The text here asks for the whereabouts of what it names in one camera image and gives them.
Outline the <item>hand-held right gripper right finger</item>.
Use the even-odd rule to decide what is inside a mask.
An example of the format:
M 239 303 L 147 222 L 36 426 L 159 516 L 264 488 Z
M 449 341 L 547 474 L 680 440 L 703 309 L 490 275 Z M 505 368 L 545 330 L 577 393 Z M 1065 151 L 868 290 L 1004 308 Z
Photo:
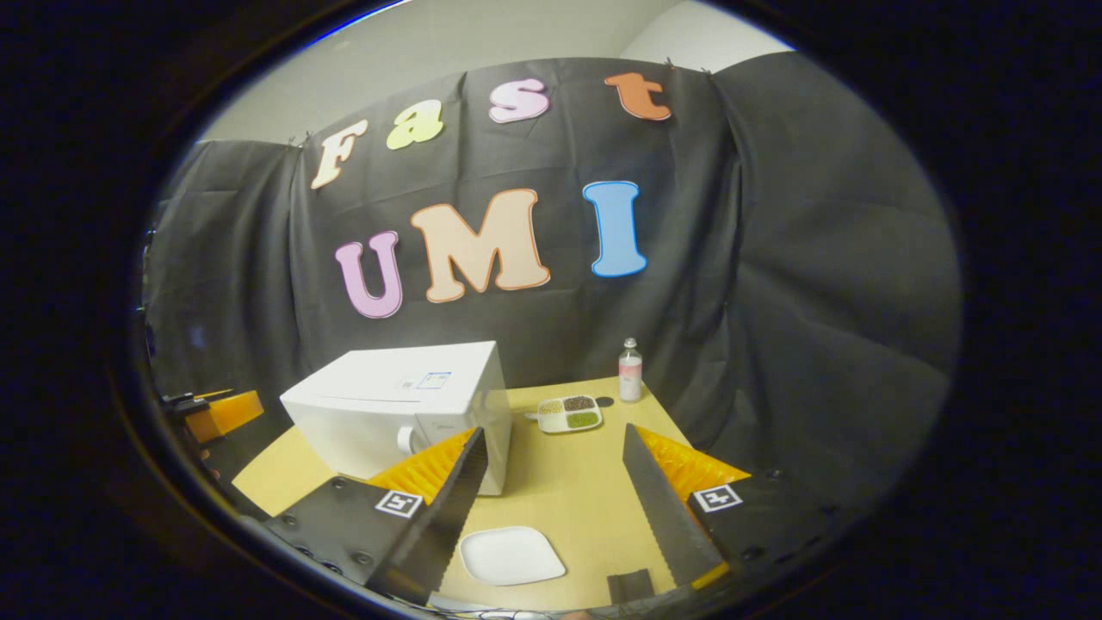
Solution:
M 635 424 L 622 463 L 677 587 L 771 581 L 843 524 L 841 503 L 792 475 L 748 474 Z

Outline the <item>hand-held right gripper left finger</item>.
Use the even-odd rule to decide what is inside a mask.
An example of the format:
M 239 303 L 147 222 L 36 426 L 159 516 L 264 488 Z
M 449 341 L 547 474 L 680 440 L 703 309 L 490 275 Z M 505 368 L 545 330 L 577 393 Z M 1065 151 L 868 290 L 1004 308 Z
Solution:
M 385 471 L 334 475 L 267 519 L 276 539 L 361 588 L 411 605 L 442 584 L 489 464 L 476 427 Z

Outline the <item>white microwave oven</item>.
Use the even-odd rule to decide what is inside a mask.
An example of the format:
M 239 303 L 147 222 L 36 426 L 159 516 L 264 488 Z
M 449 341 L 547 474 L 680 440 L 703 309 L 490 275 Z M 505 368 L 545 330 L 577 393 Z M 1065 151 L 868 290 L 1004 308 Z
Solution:
M 514 418 L 496 342 L 352 350 L 280 400 L 331 470 L 361 480 L 483 428 L 489 463 L 479 491 L 504 493 Z

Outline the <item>white plate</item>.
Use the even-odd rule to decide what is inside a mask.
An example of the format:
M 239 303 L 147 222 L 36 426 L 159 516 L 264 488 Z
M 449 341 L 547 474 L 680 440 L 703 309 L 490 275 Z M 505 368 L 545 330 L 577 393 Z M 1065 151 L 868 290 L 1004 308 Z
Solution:
M 480 530 L 460 540 L 458 554 L 473 580 L 511 587 L 566 576 L 566 565 L 534 527 Z

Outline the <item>white divided dish with beans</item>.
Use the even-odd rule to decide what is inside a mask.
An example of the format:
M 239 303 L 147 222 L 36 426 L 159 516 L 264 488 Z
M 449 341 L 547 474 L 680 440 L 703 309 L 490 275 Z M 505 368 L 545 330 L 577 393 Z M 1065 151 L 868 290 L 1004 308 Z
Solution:
M 595 398 L 584 394 L 547 398 L 523 417 L 534 421 L 536 427 L 548 435 L 596 429 L 604 423 Z

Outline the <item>clear bottle with pink label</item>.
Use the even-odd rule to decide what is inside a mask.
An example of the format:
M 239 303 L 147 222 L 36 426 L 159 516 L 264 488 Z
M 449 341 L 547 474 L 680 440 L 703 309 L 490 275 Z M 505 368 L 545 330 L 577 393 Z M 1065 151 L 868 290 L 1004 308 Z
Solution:
M 637 403 L 644 392 L 644 360 L 638 351 L 636 338 L 625 338 L 623 350 L 618 357 L 618 387 L 622 403 Z

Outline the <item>black backdrop cloth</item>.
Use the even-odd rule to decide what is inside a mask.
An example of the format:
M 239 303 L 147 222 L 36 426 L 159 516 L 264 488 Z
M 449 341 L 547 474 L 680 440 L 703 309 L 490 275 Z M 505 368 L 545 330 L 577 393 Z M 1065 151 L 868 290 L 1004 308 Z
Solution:
M 921 452 L 959 350 L 939 192 L 795 52 L 474 68 L 303 145 L 205 141 L 162 191 L 140 311 L 165 394 L 280 395 L 348 350 L 491 340 L 508 388 L 642 380 L 689 443 L 841 502 Z

